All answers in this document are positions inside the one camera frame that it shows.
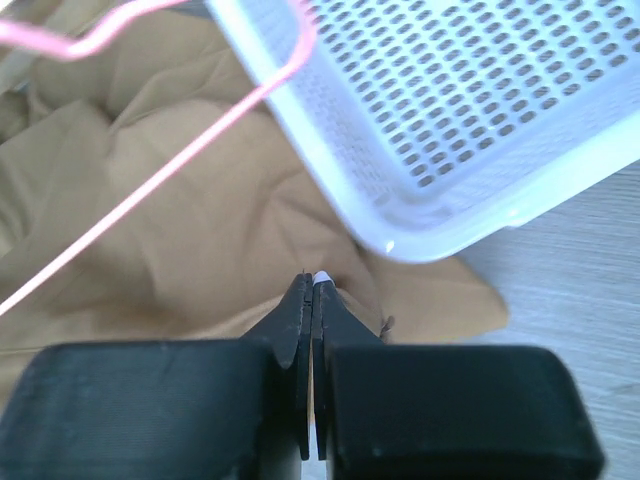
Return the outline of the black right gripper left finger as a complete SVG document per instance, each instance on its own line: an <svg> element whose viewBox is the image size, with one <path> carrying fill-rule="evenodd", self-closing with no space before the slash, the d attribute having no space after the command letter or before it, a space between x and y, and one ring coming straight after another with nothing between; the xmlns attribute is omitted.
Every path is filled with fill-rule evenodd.
<svg viewBox="0 0 640 480"><path fill-rule="evenodd" d="M67 343L1 417L5 479L296 479L309 457L310 275L235 339Z"/></svg>

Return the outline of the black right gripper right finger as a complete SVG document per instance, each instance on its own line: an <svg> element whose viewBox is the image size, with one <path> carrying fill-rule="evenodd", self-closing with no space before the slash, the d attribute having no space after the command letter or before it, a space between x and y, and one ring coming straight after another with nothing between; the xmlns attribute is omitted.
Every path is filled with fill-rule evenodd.
<svg viewBox="0 0 640 480"><path fill-rule="evenodd" d="M596 479L605 454L565 364L518 345L384 342L313 279L318 456L332 479Z"/></svg>

